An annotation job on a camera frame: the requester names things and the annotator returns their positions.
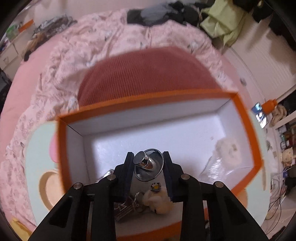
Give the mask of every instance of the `white drawer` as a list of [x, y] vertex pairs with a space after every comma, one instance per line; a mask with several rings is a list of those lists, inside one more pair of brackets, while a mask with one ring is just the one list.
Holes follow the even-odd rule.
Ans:
[[3, 69], [4, 73], [10, 78], [11, 81], [13, 81], [13, 78], [15, 77], [15, 73], [17, 72], [21, 61], [22, 58], [18, 56], [13, 61], [11, 61], [5, 69]]
[[0, 68], [4, 69], [14, 58], [17, 57], [17, 52], [13, 46], [10, 44], [6, 50], [0, 56]]

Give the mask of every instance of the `metal screw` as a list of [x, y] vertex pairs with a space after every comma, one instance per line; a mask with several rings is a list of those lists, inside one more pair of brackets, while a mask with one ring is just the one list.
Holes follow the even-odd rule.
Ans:
[[181, 178], [182, 178], [183, 180], [188, 180], [188, 179], [190, 178], [190, 176], [189, 176], [188, 174], [182, 174], [182, 175], [181, 175]]
[[224, 187], [224, 184], [223, 184], [223, 182], [217, 181], [217, 182], [215, 182], [215, 186], [218, 188], [222, 188], [222, 187]]
[[81, 184], [81, 183], [75, 183], [75, 184], [73, 185], [73, 187], [74, 187], [74, 189], [79, 189], [79, 188], [82, 187], [82, 184]]
[[116, 178], [116, 175], [114, 174], [110, 174], [109, 176], [107, 176], [107, 179], [110, 181], [114, 180], [115, 178]]

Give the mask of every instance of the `pink blanket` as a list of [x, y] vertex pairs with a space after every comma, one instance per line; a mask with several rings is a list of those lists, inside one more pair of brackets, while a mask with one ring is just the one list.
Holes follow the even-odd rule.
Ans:
[[16, 124], [5, 160], [0, 164], [0, 197], [7, 218], [14, 216], [31, 230], [36, 227], [24, 174], [25, 147], [30, 135], [42, 123], [78, 108], [78, 89], [88, 69], [109, 56], [160, 46], [185, 49], [209, 69], [222, 88], [236, 90], [224, 74], [221, 56], [210, 39], [193, 26], [173, 21], [153, 27], [126, 25], [126, 10], [82, 17], [62, 33], [53, 48], [38, 77], [30, 105]]

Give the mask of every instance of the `white cabinet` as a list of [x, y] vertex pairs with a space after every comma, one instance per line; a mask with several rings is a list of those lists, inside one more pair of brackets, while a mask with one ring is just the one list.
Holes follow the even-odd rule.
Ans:
[[0, 68], [13, 81], [22, 61], [22, 53], [31, 40], [35, 25], [31, 25], [28, 29], [21, 32], [11, 44], [0, 55]]

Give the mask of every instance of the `orange bottle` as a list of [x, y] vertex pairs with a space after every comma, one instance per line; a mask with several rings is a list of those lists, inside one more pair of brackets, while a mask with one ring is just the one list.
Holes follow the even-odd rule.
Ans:
[[264, 104], [262, 104], [262, 109], [263, 112], [268, 115], [269, 113], [271, 113], [275, 107], [278, 105], [278, 102], [276, 101], [276, 99], [274, 100], [268, 100], [266, 101]]

